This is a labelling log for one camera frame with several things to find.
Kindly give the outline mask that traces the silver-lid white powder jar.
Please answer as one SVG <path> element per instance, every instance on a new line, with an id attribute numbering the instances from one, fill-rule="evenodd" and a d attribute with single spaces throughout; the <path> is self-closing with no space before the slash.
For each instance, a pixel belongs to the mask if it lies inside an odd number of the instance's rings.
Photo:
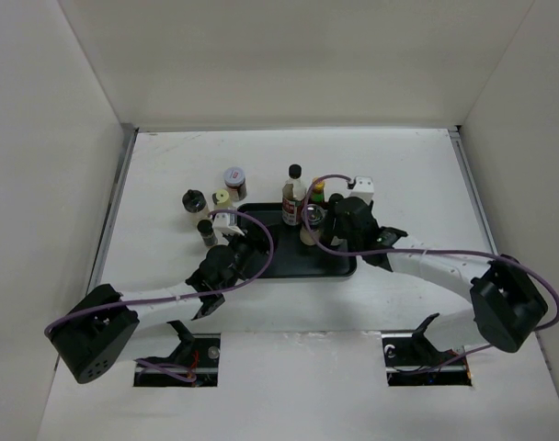
<path id="1" fill-rule="evenodd" d="M 325 210 L 316 204 L 309 204 L 302 212 L 300 241 L 306 246 L 315 246 L 320 240 L 325 223 Z"/>

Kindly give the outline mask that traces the yellow-cap red sauce bottle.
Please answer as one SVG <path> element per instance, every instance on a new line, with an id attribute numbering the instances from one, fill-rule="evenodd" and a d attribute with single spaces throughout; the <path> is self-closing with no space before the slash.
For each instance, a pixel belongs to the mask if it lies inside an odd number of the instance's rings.
<path id="1" fill-rule="evenodd" d="M 318 205 L 322 208 L 327 206 L 325 199 L 325 181 L 319 177 L 315 177 L 312 182 L 312 192 L 309 197 L 309 203 Z"/>

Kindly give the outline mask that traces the tall black-cap sauce bottle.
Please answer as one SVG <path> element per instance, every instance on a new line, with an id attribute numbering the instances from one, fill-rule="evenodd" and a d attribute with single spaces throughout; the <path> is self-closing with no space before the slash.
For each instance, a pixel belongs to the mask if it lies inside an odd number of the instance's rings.
<path id="1" fill-rule="evenodd" d="M 302 181 L 302 168 L 298 164 L 289 167 L 289 178 L 282 188 L 282 219 L 288 226 L 302 222 L 302 203 L 307 187 Z"/>

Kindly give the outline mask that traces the red-label lid brown jar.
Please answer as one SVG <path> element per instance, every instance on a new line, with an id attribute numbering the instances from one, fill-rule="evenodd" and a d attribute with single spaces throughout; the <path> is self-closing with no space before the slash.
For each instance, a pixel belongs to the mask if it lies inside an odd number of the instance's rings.
<path id="1" fill-rule="evenodd" d="M 245 172 L 238 166 L 224 171 L 223 181 L 233 201 L 241 201 L 247 196 Z"/>

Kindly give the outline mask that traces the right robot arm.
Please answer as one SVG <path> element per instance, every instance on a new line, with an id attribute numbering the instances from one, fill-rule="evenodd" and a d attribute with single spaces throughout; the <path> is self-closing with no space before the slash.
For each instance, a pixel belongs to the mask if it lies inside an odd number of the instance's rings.
<path id="1" fill-rule="evenodd" d="M 422 363 L 463 345 L 489 344 L 515 353 L 548 311 L 516 260 L 429 249 L 405 231 L 379 225 L 361 198 L 331 198 L 323 240 L 336 238 L 371 266 L 420 278 L 470 303 L 470 309 L 453 314 L 435 312 L 418 328 L 411 349 Z"/>

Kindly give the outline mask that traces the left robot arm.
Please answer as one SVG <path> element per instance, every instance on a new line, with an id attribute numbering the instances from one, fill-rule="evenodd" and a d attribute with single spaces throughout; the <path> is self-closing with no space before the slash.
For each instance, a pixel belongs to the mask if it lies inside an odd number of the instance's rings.
<path id="1" fill-rule="evenodd" d="M 161 356 L 140 357 L 137 363 L 174 379 L 194 382 L 194 369 L 184 366 L 195 344 L 187 322 L 212 315 L 224 304 L 225 293 L 252 282 L 246 273 L 250 262 L 256 256 L 270 261 L 274 252 L 270 230 L 249 223 L 241 233 L 230 236 L 228 244 L 213 246 L 181 288 L 124 293 L 110 284 L 99 285 L 51 323 L 45 334 L 75 381 L 86 384 L 119 360 L 135 332 L 168 324 L 176 334 L 162 341 Z"/>

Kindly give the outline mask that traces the small dark pepper bottle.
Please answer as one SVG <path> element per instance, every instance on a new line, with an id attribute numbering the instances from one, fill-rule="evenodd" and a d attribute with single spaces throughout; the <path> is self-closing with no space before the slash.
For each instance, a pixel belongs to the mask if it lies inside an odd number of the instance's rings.
<path id="1" fill-rule="evenodd" d="M 212 248 L 218 244 L 216 233 L 213 229 L 213 224 L 209 219 L 202 219 L 197 224 L 197 230 L 200 234 L 203 244 L 207 248 Z"/>

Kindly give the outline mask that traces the black plastic tray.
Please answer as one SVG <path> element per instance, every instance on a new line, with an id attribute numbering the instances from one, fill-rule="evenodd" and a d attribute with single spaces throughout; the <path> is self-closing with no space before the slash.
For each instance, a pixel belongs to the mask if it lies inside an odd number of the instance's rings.
<path id="1" fill-rule="evenodd" d="M 355 257 L 325 253 L 300 240 L 300 228 L 286 225 L 279 202 L 245 203 L 238 210 L 269 229 L 275 252 L 261 278 L 349 277 L 357 270 Z"/>

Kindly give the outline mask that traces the yellow-cap white powder jar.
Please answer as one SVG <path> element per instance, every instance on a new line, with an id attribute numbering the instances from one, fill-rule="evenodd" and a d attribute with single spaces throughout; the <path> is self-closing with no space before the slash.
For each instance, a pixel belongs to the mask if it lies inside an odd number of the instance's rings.
<path id="1" fill-rule="evenodd" d="M 229 209 L 235 210 L 234 203 L 231 199 L 230 193 L 226 189 L 218 189 L 212 195 L 214 209 Z"/>

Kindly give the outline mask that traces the black-cap shaker jar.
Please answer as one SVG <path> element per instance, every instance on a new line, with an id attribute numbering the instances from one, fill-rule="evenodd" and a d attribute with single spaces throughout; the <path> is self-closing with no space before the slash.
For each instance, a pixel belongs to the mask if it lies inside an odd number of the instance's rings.
<path id="1" fill-rule="evenodd" d="M 186 213 L 194 224 L 208 218 L 210 208 L 203 193 L 196 189 L 189 189 L 181 198 Z"/>

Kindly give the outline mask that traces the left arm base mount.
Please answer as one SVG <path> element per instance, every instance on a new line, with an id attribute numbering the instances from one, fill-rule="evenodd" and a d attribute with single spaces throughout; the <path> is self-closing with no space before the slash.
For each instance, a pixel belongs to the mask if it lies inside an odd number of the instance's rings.
<path id="1" fill-rule="evenodd" d="M 149 356 L 137 363 L 136 388 L 214 388 L 218 386 L 222 336 L 193 334 L 183 322 L 167 323 L 178 344 L 168 356 Z"/>

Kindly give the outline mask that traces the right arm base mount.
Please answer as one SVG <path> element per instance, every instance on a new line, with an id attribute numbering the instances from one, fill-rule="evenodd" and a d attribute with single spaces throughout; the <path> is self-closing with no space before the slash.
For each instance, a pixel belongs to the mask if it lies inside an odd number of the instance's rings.
<path id="1" fill-rule="evenodd" d="M 438 316 L 431 314 L 411 331 L 382 334 L 385 376 L 390 387 L 472 386 L 466 359 L 442 366 L 459 353 L 452 349 L 440 352 L 425 336 Z"/>

